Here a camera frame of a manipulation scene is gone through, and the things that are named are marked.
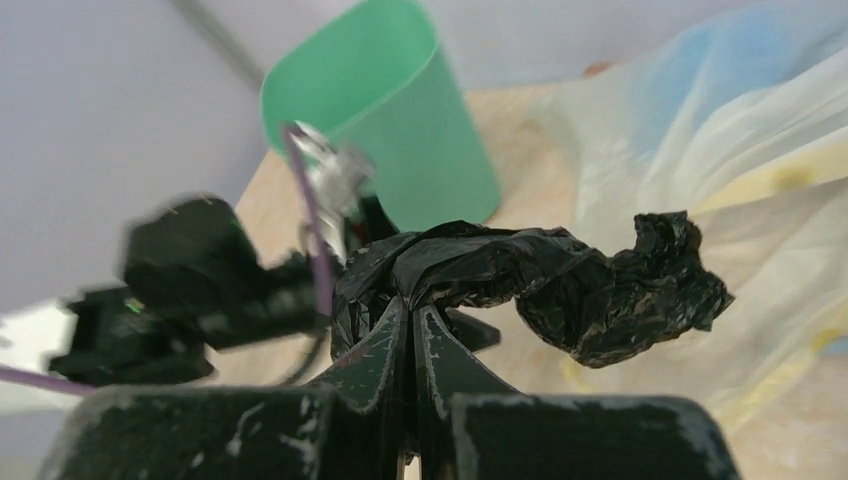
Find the white wall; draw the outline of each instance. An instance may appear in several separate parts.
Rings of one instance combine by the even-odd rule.
[[[203,0],[267,70],[356,0]],[[420,0],[466,88],[550,81],[631,58],[753,0]]]
[[[0,312],[110,280],[131,217],[237,199],[256,94],[164,0],[0,1]]]

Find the scratched surface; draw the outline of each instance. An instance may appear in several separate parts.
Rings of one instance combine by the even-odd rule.
[[[405,334],[406,330],[398,328],[397,325],[403,312],[405,310],[400,299],[392,300],[374,329],[362,339],[357,348],[339,358],[338,362],[319,375],[315,382],[343,388],[348,405],[356,411],[367,412],[374,409],[390,380],[389,376],[393,373],[394,357],[403,354],[400,347],[406,338],[401,338],[401,335]],[[360,368],[346,368],[353,365]],[[341,370],[347,372],[335,375],[336,371]]]
[[[488,394],[451,407],[457,461],[480,478],[739,479],[715,424],[687,400]],[[514,450],[555,460],[504,461]]]
[[[332,396],[268,391],[104,389],[71,415],[39,480],[316,478]]]

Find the green plastic cup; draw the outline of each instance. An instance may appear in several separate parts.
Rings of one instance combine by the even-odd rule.
[[[366,0],[268,73],[262,122],[285,153],[284,122],[367,152],[367,187],[401,231],[452,220],[483,223],[500,187],[427,14],[408,0]]]

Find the black plastic part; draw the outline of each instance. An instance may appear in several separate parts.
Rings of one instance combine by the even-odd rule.
[[[326,323],[309,259],[294,253],[265,270],[233,210],[214,197],[130,229],[124,280],[68,305],[74,339],[50,371],[94,386],[184,383],[214,372],[205,344],[234,348]]]
[[[300,388],[112,388],[85,400],[40,479],[737,480],[721,432],[666,397],[524,395],[392,299]]]
[[[361,198],[359,200],[359,212],[365,220],[368,243],[385,240],[400,233],[395,224],[389,220],[380,199],[376,196]]]
[[[93,386],[184,383],[210,375],[202,339],[148,312],[133,311],[127,288],[86,293],[67,305],[76,319],[70,351],[48,369]]]
[[[501,343],[501,331],[467,313],[448,310],[451,333],[472,352],[479,352]]]
[[[230,205],[203,196],[133,227],[122,277],[148,307],[199,314],[252,300],[264,273]]]

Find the wooden surface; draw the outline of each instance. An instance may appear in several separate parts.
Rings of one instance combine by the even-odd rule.
[[[468,96],[503,184],[504,198],[491,225],[553,227],[569,221],[572,190],[563,159],[527,114],[533,100],[547,91],[528,87]],[[263,261],[274,263],[296,246],[300,199],[288,167],[275,154],[262,162],[237,212]],[[562,352],[536,338],[511,304],[476,314],[503,332],[503,345],[480,355],[494,372],[526,392],[568,392],[559,371]],[[274,383],[294,368],[305,349],[303,339],[287,339],[215,355],[212,361],[220,370],[215,383]],[[322,358],[315,371],[329,365],[326,352]],[[729,439],[743,478],[848,478],[846,372],[845,357],[822,361],[802,385]]]

